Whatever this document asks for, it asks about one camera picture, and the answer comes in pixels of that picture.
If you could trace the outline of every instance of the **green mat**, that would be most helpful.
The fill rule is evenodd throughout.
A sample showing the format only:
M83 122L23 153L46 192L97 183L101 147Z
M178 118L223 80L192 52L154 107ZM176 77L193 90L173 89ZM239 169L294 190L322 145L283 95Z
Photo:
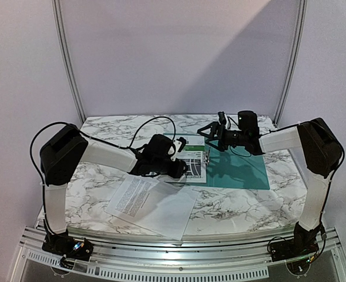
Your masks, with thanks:
M249 156L242 147L232 149L234 153ZM240 157L232 151L219 152L211 148L207 166L207 183L192 183L195 186L269 190L266 166L262 156Z

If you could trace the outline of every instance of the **white wall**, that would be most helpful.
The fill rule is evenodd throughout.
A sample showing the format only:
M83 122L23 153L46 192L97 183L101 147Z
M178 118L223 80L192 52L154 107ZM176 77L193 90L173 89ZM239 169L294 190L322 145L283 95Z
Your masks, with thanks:
M346 0L308 1L298 62L280 126L321 116L346 152ZM296 154L304 167L302 155ZM346 252L346 159L325 209Z
M41 208L40 180L29 160L29 143L43 125L56 120L77 122L78 116L62 63L51 1L2 0L0 282L6 280L24 227L33 225Z
M64 0L73 71L88 116L272 116L298 0Z

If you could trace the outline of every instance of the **mounting plate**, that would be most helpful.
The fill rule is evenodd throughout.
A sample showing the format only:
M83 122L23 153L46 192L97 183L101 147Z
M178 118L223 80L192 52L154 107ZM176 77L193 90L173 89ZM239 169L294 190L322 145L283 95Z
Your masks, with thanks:
M315 253L319 250L318 243L314 241L307 249L302 251L300 254L296 254L292 251L291 246L293 240L277 241L270 243L270 252L272 261L288 260L294 257L306 256L311 253Z
M77 241L73 237L68 236L67 232L64 233L63 236L50 234L49 236L46 235L42 244L42 250L62 256L71 253L75 245L80 242L81 241ZM83 246L70 256L71 259L89 261L93 253L93 244L87 239L82 240L82 243Z

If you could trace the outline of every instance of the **white marble tabletop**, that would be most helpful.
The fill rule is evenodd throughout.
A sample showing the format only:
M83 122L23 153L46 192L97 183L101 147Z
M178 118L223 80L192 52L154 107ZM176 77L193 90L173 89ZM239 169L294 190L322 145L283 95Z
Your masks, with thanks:
M128 145L136 129L152 116L90 117L82 126L89 135ZM196 130L217 120L217 115L170 115L177 133ZM262 134L274 129L269 117L259 116ZM155 133L172 132L167 119L155 120L140 130L133 147L147 143ZM200 192L184 235L247 233L293 225L302 212L306 188L287 150L263 156L270 190L194 187ZM98 164L80 163L68 185L68 227L99 233L156 235L105 212L126 173Z

